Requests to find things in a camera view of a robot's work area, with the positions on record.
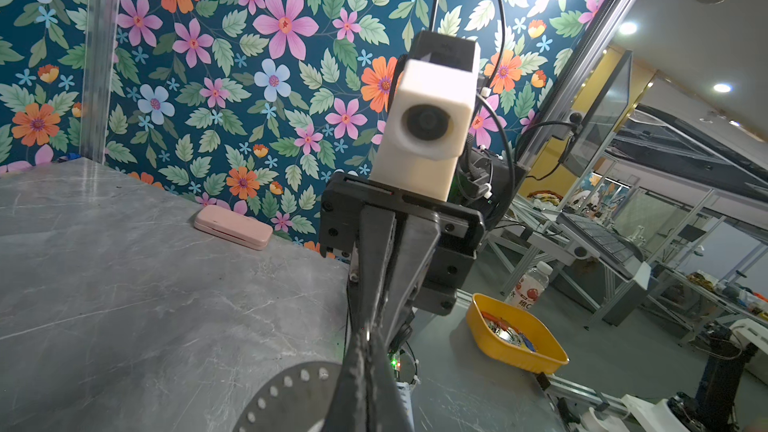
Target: yellow plastic tray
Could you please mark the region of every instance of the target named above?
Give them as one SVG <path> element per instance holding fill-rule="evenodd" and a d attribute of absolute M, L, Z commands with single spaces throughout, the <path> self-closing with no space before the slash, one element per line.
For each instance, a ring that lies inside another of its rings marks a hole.
<path fill-rule="evenodd" d="M 491 332 L 480 311 L 498 318 L 503 318 L 533 343 L 536 348 L 531 352 L 509 342 L 503 341 Z M 568 355 L 552 335 L 552 332 L 530 313 L 497 301 L 483 294 L 474 294 L 467 310 L 467 324 L 475 337 L 478 347 L 485 355 L 516 368 L 539 374 L 554 374 L 563 365 L 568 364 Z"/>

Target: floral wallpaper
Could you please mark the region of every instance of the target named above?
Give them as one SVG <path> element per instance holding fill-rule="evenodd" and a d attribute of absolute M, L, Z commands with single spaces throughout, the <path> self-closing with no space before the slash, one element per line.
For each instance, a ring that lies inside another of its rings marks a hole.
<path fill-rule="evenodd" d="M 88 0 L 0 0 L 0 174 L 80 147 Z"/>
<path fill-rule="evenodd" d="M 440 0 L 442 34 L 481 44 L 490 103 L 514 138 L 603 0 Z M 317 248 L 335 170 L 365 176 L 396 57 L 432 0 L 120 0 L 107 162 L 203 206 L 256 216 Z M 502 144 L 486 112 L 469 130 Z"/>

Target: round gray plate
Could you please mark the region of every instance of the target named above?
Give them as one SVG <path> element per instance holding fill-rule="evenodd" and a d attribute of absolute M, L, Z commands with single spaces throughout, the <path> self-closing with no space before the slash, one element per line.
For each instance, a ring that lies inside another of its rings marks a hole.
<path fill-rule="evenodd" d="M 340 372 L 341 365 L 333 362 L 305 362 L 283 370 L 256 392 L 234 432 L 314 430 L 328 413 Z"/>

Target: pink case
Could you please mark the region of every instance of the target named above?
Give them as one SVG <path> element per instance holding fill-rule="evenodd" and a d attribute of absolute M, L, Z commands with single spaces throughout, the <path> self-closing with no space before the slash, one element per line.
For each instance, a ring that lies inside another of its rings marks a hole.
<path fill-rule="evenodd" d="M 272 237 L 271 226 L 219 206 L 203 207 L 195 217 L 194 226 L 255 250 L 263 250 Z"/>

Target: plastic bottle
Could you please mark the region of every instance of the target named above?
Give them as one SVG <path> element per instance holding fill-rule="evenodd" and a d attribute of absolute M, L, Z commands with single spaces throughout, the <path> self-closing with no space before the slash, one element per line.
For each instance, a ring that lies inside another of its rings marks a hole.
<path fill-rule="evenodd" d="M 549 285 L 549 275 L 551 273 L 552 267 L 546 262 L 540 262 L 531 267 L 522 276 L 517 287 L 510 292 L 505 302 L 524 311 L 530 310 L 547 285 Z"/>

